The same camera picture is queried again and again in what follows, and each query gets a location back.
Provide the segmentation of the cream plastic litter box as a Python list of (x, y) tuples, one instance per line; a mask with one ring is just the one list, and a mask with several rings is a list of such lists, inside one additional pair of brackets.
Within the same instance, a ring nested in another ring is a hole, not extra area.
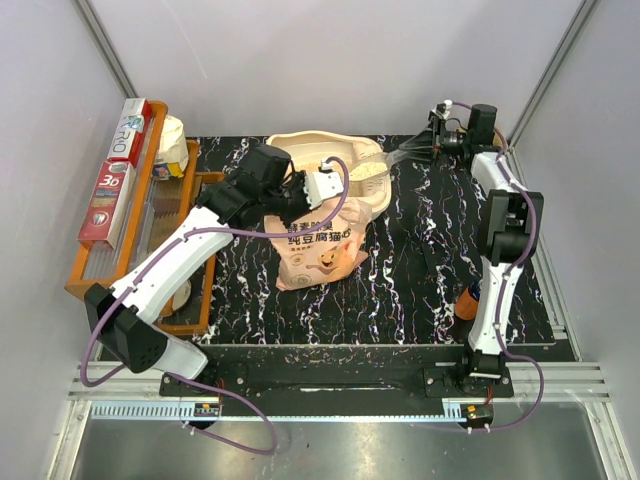
[[(361, 136), (341, 135), (326, 131), (307, 130), (289, 134), (274, 134), (266, 143), (286, 151), (297, 170), (316, 170), (321, 161), (338, 157), (347, 169), (359, 154), (384, 152), (374, 140)], [(390, 172), (381, 177), (350, 182), (348, 196), (370, 205), (372, 219), (377, 219), (389, 206), (392, 197)]]

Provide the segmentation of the clear plastic scoop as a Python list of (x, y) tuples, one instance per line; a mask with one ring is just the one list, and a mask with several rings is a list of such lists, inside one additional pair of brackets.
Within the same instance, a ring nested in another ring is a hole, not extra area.
[(409, 150), (403, 150), (402, 145), (391, 152), (359, 154), (348, 169), (349, 180), (360, 182), (385, 176), (394, 165), (404, 161), (415, 162), (411, 159)]

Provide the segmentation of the pink cat litter bag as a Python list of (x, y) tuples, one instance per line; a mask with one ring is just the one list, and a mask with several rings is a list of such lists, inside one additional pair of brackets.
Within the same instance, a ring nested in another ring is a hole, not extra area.
[(292, 291), (342, 280), (368, 258), (363, 247), (372, 209), (365, 202), (350, 198), (322, 229), (305, 232), (326, 219), (337, 203), (337, 199), (328, 200), (288, 227), (276, 216), (264, 218), (265, 232), (293, 235), (271, 240), (280, 256), (276, 279), (279, 290)]

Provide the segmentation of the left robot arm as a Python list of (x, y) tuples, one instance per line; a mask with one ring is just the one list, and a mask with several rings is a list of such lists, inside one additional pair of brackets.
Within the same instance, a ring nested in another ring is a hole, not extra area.
[(156, 369), (181, 376), (195, 395), (213, 390), (215, 369), (194, 344), (156, 326), (174, 294), (210, 257), (266, 215), (289, 225), (341, 193), (330, 165), (297, 170), (284, 150), (262, 144), (222, 180), (206, 186), (181, 225), (132, 272), (84, 295), (91, 343), (100, 343), (133, 373)]

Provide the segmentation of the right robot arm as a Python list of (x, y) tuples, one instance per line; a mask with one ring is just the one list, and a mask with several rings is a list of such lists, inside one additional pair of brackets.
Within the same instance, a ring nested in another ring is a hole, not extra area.
[(537, 248), (544, 206), (543, 195), (527, 190), (507, 165), (508, 146), (496, 130), (496, 118), (492, 105), (444, 100), (413, 137), (426, 158), (459, 160), (486, 195), (477, 240), (482, 261), (478, 310), (451, 373), (458, 390), (468, 396), (507, 374), (508, 317), (524, 264)]

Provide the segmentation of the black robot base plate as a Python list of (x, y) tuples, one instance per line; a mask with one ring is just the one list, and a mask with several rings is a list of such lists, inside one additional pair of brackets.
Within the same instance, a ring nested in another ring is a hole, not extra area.
[(400, 391), (428, 398), (508, 399), (505, 360), (475, 364), (463, 346), (213, 345), (196, 380), (243, 396), (278, 390)]

